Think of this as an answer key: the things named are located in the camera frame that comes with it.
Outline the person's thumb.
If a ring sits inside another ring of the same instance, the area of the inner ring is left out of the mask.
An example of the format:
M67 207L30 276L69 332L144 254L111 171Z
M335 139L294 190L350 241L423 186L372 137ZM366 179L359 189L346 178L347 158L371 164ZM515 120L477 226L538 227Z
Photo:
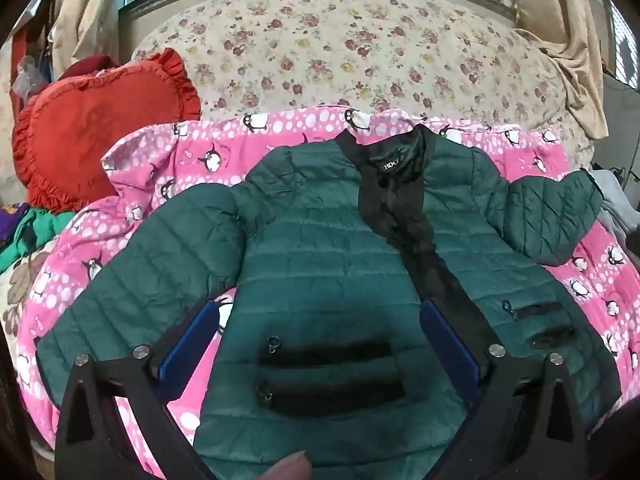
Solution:
M255 480L310 480L311 471L306 452L299 451L282 458Z

